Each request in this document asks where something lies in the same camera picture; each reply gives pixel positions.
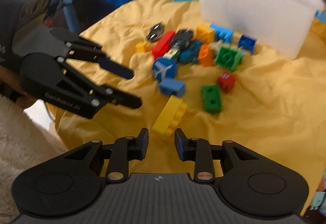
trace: black toy car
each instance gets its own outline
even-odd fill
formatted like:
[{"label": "black toy car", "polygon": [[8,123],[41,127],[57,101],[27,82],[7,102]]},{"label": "black toy car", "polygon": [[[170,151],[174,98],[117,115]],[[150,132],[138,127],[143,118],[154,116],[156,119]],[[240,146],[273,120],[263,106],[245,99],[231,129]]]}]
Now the black toy car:
[{"label": "black toy car", "polygon": [[151,27],[151,31],[149,32],[148,36],[146,37],[149,42],[155,42],[159,40],[163,34],[164,25],[163,23],[158,23]]},{"label": "black toy car", "polygon": [[194,32],[190,29],[179,30],[171,40],[171,48],[186,49],[193,36]]}]

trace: white airplane icon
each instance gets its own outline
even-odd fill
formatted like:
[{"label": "white airplane icon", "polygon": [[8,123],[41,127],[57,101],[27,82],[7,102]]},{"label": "white airplane icon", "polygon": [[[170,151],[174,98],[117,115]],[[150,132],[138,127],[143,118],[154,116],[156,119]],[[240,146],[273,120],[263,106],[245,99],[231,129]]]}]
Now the white airplane icon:
[{"label": "white airplane icon", "polygon": [[154,70],[154,77],[156,78],[159,74],[161,74],[161,80],[163,80],[166,77],[166,72],[173,67],[173,64],[171,64],[169,66],[165,66],[162,63],[160,63],[159,61],[157,61],[155,63],[155,66],[159,70]]}]

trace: pile of toys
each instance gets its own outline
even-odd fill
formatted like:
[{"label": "pile of toys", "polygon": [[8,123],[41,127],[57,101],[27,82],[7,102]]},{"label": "pile of toys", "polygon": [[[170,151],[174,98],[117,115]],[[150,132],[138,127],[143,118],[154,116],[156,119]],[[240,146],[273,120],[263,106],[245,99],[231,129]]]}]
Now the pile of toys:
[{"label": "pile of toys", "polygon": [[[228,71],[223,72],[216,80],[216,84],[202,87],[204,110],[209,113],[221,111],[222,103],[219,88],[229,93],[235,85],[236,79],[231,72],[237,69],[242,62],[244,51],[253,54],[256,40],[242,35],[237,47],[231,45],[233,30],[215,24],[204,24],[196,28],[181,29],[177,33],[168,31],[162,36],[164,25],[156,24],[147,36],[149,42],[158,41],[152,49],[154,63],[153,77],[159,83],[162,94],[170,96],[165,108],[161,112],[152,130],[171,135],[185,113],[187,104],[181,97],[186,92],[185,82],[176,80],[178,64],[198,63],[203,67],[219,65]],[[136,46],[137,52],[150,50],[147,42]]]}]

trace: green building block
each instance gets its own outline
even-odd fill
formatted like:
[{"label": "green building block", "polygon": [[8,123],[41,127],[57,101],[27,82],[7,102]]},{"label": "green building block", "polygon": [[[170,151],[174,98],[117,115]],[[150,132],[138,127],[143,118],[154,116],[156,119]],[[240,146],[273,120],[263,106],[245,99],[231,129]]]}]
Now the green building block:
[{"label": "green building block", "polygon": [[206,112],[218,113],[221,111],[222,104],[217,85],[203,86],[202,98]]},{"label": "green building block", "polygon": [[241,61],[241,54],[238,50],[221,47],[215,59],[215,64],[218,64],[229,71],[235,71]]}]

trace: ribbed gray panel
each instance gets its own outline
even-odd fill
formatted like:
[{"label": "ribbed gray panel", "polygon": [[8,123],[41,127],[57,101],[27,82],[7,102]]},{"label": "ribbed gray panel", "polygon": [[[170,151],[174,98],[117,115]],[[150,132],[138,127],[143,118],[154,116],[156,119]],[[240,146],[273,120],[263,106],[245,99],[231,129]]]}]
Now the ribbed gray panel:
[{"label": "ribbed gray panel", "polygon": [[304,224],[296,215],[282,220],[252,219],[226,207],[211,186],[185,173],[134,173],[108,185],[91,207],[59,220],[21,215],[15,224]]}]

